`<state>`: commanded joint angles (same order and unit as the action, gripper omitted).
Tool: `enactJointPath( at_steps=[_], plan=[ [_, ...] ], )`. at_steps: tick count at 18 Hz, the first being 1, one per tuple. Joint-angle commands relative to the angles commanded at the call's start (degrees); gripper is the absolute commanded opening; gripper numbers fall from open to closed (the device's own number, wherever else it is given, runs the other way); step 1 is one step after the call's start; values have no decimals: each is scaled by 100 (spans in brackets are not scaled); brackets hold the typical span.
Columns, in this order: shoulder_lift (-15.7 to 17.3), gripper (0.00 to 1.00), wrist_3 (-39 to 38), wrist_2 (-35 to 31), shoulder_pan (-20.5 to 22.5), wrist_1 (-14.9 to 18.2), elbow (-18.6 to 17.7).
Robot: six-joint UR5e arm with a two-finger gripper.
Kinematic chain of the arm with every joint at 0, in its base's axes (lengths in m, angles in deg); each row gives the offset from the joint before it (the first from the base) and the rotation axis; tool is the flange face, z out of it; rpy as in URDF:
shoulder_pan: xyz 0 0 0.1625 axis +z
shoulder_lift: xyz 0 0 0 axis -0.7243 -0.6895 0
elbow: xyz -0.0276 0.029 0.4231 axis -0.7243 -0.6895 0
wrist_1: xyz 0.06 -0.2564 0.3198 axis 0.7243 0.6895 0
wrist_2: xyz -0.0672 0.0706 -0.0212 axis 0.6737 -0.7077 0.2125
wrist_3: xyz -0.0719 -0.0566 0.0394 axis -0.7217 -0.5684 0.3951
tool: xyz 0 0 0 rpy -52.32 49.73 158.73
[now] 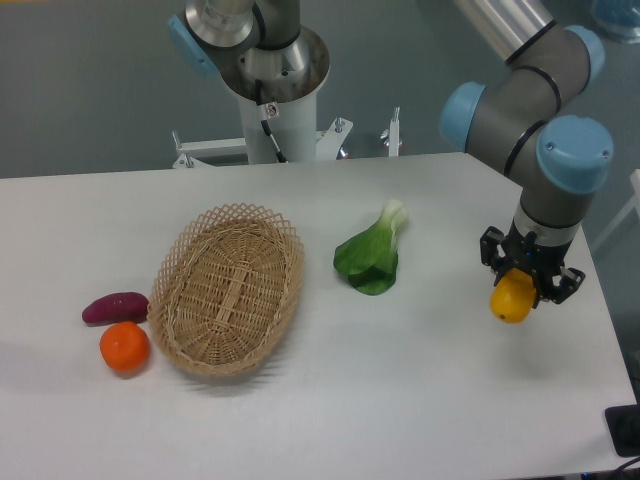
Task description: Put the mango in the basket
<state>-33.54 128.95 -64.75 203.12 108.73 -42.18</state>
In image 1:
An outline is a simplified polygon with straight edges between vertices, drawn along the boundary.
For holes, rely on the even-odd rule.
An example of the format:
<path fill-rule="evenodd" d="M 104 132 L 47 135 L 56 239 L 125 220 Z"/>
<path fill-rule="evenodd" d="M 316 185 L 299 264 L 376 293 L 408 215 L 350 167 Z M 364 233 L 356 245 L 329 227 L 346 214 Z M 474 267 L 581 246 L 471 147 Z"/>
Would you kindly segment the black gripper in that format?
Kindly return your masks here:
<path fill-rule="evenodd" d="M 576 268 L 564 266 L 570 243 L 543 246 L 531 242 L 519 233 L 507 237 L 499 229 L 489 226 L 480 238 L 481 263 L 494 275 L 494 286 L 511 269 L 511 262 L 521 271 L 532 274 L 537 292 L 535 304 L 551 302 L 561 304 L 582 285 L 586 274 Z"/>

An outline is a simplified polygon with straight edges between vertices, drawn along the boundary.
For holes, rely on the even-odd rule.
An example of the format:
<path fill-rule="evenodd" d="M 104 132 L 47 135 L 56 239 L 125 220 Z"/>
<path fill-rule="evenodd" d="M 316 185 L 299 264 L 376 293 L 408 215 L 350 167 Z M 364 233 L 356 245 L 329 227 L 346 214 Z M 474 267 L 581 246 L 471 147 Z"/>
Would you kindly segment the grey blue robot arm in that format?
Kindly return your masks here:
<path fill-rule="evenodd" d="M 440 133 L 522 189 L 509 231 L 483 234 L 481 260 L 497 283 L 522 272 L 535 302 L 561 303 L 583 282 L 564 258 L 614 151 L 600 123 L 563 113 L 599 75 L 602 43 L 583 27 L 560 27 L 537 1 L 462 1 L 459 9 L 510 72 L 493 88 L 459 86 Z M 329 54 L 301 24 L 298 2 L 190 1 L 168 31 L 194 70 L 220 76 L 236 96 L 251 163 L 337 158 L 350 124 L 316 130 Z"/>

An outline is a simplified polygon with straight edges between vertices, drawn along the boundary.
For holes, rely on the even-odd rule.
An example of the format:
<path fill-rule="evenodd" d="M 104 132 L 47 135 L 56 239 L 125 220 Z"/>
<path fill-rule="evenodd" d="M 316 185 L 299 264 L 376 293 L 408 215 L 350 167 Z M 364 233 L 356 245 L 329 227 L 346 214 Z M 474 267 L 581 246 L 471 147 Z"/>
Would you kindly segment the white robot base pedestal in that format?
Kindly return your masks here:
<path fill-rule="evenodd" d="M 316 159 L 317 94 L 315 92 L 291 102 L 255 101 L 237 97 L 248 162 L 277 163 L 273 141 L 265 134 L 261 121 L 270 110 L 268 125 L 278 147 L 288 162 L 311 162 Z"/>

